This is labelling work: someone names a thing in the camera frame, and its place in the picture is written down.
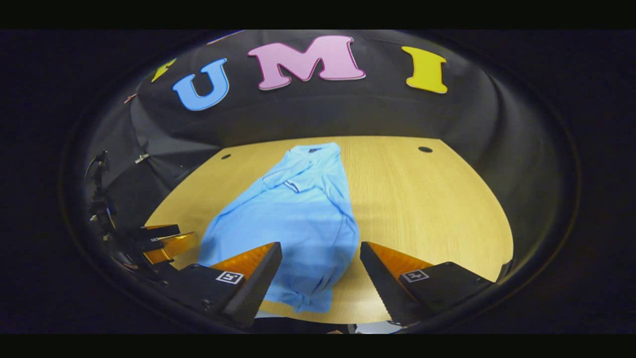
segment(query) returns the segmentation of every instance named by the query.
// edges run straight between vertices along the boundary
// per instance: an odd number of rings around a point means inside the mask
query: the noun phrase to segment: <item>pink letter m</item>
[[[247,55],[255,56],[261,66],[263,81],[258,84],[261,90],[279,89],[291,83],[291,78],[283,76],[279,66],[299,80],[309,81],[320,60],[324,70],[319,76],[323,80],[360,80],[365,74],[356,66],[351,54],[349,44],[353,41],[349,36],[321,36],[313,40],[304,54],[282,43],[271,43],[257,47]]]

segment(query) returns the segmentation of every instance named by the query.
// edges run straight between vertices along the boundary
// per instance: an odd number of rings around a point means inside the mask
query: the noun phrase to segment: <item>blue polo shirt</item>
[[[279,241],[283,258],[265,299],[296,312],[327,312],[358,240],[340,147],[301,145],[212,220],[198,263],[211,266]]]

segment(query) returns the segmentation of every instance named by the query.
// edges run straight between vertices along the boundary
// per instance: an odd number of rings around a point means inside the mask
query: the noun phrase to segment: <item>black fabric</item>
[[[351,51],[366,78],[322,80],[317,75],[320,62],[308,82],[292,76],[291,84],[281,89],[258,89],[260,66],[248,51],[282,42],[304,52],[323,35],[353,37]],[[446,59],[442,67],[448,93],[406,85],[413,60],[402,46]],[[186,109],[172,86],[194,74],[198,93],[210,92],[212,84],[200,69],[220,58],[227,58],[227,96],[203,111]],[[316,136],[416,136],[442,139],[488,184],[513,232],[513,262],[536,249],[571,214],[562,209],[572,201],[574,186],[570,148],[553,114],[501,71],[418,36],[399,31],[243,31],[186,52],[152,82],[154,76],[155,69],[149,69],[136,87],[137,96],[116,104],[119,112],[103,117],[95,131],[98,138],[115,138],[101,147],[130,147],[126,155],[113,154],[115,176],[135,165],[140,149],[150,155],[146,161],[158,180],[172,190],[223,147]],[[127,139],[117,142],[109,135],[112,127],[128,131]],[[130,138],[132,132],[137,142]],[[144,184],[127,185],[131,192]],[[147,217],[140,213],[150,214],[165,197],[165,191],[145,191],[153,198],[119,195],[119,207],[138,213],[130,218],[131,225],[143,225]]]
[[[161,181],[149,162],[146,160],[128,168],[109,187],[108,196],[117,210],[114,217],[117,229],[143,226],[155,208],[170,194],[170,188]],[[144,205],[126,205],[129,202]]]

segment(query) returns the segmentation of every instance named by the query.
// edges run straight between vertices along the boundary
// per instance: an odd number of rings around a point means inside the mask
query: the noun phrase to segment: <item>blue letter u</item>
[[[219,103],[225,97],[230,89],[230,83],[223,71],[223,64],[226,61],[227,59],[216,60],[201,69],[201,73],[207,73],[212,82],[212,92],[207,96],[201,97],[197,94],[197,90],[192,84],[192,79],[194,79],[195,75],[185,76],[172,86],[172,89],[179,95],[181,103],[187,109],[202,111]]]

